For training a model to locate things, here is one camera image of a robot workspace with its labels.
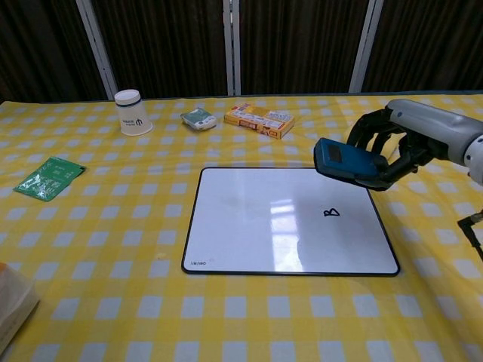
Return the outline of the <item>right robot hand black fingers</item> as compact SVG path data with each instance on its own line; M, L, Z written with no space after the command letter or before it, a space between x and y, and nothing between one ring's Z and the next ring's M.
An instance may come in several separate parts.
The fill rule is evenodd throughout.
M375 191L386 191L394 183L433 159L466 167L469 177L482 184L482 122L412 100L395 99L360 117L352 127L347 144L380 155L393 134L399 141L400 158L389 164L377 162L377 175L357 174L352 181Z

